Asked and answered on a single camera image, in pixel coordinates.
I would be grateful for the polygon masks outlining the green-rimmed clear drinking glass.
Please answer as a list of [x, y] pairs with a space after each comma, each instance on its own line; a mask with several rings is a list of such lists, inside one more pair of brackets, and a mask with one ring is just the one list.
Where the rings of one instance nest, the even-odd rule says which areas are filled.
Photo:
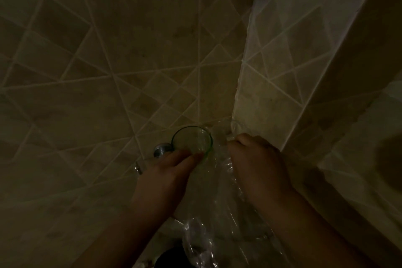
[[192, 154], [203, 153], [204, 157], [200, 165], [209, 164], [209, 155], [213, 149], [213, 137], [211, 132], [204, 127], [190, 125], [176, 131], [171, 138], [174, 150], [189, 150]]

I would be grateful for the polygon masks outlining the person's left forearm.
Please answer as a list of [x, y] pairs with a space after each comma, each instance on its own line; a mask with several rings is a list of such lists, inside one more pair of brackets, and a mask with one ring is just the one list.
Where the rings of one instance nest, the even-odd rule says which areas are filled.
[[99, 235], [72, 268], [131, 268], [175, 209], [135, 203]]

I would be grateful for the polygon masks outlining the person's left hand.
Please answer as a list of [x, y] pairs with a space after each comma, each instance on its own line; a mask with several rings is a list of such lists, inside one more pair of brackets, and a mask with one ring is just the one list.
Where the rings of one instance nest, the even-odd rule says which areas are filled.
[[176, 165], [190, 155], [193, 154], [185, 149], [167, 153], [140, 175], [131, 203], [142, 219], [162, 223], [174, 213], [190, 177], [178, 177]]

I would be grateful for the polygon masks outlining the person's right forearm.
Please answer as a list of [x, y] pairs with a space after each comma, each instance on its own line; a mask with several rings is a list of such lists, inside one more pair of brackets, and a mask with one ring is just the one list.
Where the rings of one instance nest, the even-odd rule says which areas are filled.
[[302, 268], [378, 268], [294, 189], [266, 196], [266, 219]]

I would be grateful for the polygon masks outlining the clear plastic bag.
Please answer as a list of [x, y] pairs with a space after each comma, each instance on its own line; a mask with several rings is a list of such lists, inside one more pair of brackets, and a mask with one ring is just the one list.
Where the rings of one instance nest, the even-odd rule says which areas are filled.
[[176, 211], [184, 224], [188, 260], [196, 268], [291, 268], [279, 240], [234, 176], [228, 141], [251, 131], [234, 120], [206, 128], [214, 142], [209, 164], [193, 170]]

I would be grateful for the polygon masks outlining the person's right hand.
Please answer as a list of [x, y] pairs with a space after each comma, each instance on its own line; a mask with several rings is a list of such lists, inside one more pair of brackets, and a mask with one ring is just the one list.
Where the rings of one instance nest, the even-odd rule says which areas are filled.
[[253, 162], [234, 167], [235, 178], [249, 202], [262, 214], [278, 210], [295, 190], [280, 151], [261, 136], [253, 136]]

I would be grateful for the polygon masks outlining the chrome wall fixture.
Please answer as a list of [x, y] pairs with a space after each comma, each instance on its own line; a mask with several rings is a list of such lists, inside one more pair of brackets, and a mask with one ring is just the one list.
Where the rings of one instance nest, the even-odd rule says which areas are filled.
[[163, 155], [165, 155], [167, 153], [171, 153], [173, 151], [174, 151], [174, 148], [171, 143], [160, 143], [154, 147], [153, 157], [156, 159], [159, 159]]

